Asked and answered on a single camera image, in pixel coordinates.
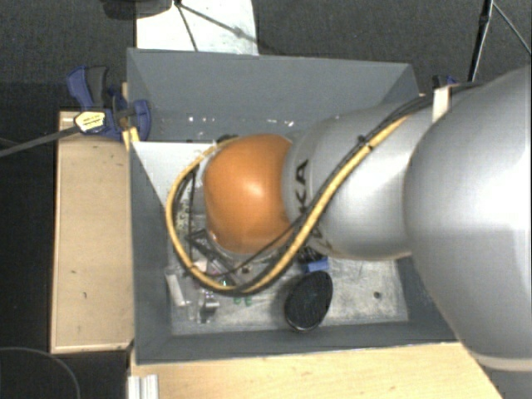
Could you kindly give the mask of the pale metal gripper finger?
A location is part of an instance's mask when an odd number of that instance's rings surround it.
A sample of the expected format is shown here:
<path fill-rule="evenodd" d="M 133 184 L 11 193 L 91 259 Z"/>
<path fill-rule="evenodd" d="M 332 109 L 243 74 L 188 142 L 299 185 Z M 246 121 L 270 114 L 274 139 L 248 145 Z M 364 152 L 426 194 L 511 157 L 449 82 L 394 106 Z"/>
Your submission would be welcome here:
<path fill-rule="evenodd" d="M 165 280 L 170 292 L 173 304 L 176 307 L 185 307 L 186 299 L 182 292 L 178 276 L 175 273 L 166 273 Z"/>
<path fill-rule="evenodd" d="M 210 323 L 219 309 L 219 301 L 212 291 L 204 290 L 199 298 L 199 323 Z"/>

